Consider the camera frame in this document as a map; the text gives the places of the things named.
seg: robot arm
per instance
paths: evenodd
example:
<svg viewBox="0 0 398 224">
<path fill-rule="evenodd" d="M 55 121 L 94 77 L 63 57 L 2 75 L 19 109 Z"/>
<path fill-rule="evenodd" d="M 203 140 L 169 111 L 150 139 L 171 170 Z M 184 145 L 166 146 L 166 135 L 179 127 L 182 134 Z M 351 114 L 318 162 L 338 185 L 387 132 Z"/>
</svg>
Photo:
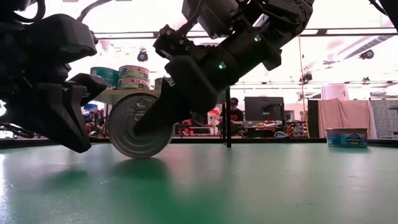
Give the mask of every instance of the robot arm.
<svg viewBox="0 0 398 224">
<path fill-rule="evenodd" d="M 156 52 L 170 60 L 165 69 L 174 82 L 163 82 L 160 98 L 135 125 L 136 133 L 206 113 L 215 107 L 219 93 L 260 63 L 268 70 L 278 67 L 280 48 L 304 30 L 312 4 L 313 0 L 184 0 L 187 24 L 179 30 L 163 27 L 154 44 Z M 216 47 L 195 45 L 185 36 L 196 21 L 211 38 L 227 38 Z"/>
</svg>

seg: shelf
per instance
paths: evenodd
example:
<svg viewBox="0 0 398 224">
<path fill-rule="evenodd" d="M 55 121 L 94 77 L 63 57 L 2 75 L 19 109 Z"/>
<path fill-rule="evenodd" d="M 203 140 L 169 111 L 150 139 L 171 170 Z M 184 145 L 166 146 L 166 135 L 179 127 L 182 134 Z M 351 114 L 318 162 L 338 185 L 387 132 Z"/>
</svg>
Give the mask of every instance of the shelf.
<svg viewBox="0 0 398 224">
<path fill-rule="evenodd" d="M 160 90 L 104 90 L 94 100 L 109 105 L 115 105 L 123 97 L 134 93 L 148 93 L 151 95 L 159 96 Z"/>
</svg>

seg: computer monitor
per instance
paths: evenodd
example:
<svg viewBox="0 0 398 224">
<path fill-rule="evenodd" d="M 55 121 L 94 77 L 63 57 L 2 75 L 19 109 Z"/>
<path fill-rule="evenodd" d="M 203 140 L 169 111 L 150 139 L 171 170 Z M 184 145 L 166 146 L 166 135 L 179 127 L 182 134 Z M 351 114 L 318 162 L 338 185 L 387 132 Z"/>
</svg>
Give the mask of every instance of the computer monitor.
<svg viewBox="0 0 398 224">
<path fill-rule="evenodd" d="M 253 96 L 244 98 L 246 121 L 284 121 L 284 98 Z"/>
</svg>

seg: pink cloth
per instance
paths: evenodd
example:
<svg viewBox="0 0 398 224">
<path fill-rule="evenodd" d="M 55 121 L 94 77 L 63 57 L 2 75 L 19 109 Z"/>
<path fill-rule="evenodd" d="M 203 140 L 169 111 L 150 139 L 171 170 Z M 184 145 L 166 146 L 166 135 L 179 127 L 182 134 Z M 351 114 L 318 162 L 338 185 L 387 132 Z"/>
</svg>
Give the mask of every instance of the pink cloth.
<svg viewBox="0 0 398 224">
<path fill-rule="evenodd" d="M 369 139 L 376 136 L 373 110 L 368 100 L 320 100 L 318 115 L 320 138 L 326 137 L 327 128 L 367 128 Z"/>
</svg>

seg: green floor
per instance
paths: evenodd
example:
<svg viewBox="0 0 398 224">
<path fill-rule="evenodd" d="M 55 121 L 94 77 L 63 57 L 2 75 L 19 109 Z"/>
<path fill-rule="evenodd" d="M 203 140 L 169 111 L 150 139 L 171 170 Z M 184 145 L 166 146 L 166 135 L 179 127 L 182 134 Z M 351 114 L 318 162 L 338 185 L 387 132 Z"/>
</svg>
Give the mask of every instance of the green floor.
<svg viewBox="0 0 398 224">
<path fill-rule="evenodd" d="M 170 145 L 155 159 L 108 144 L 0 151 L 0 223 L 397 223 L 398 149 Z"/>
</svg>

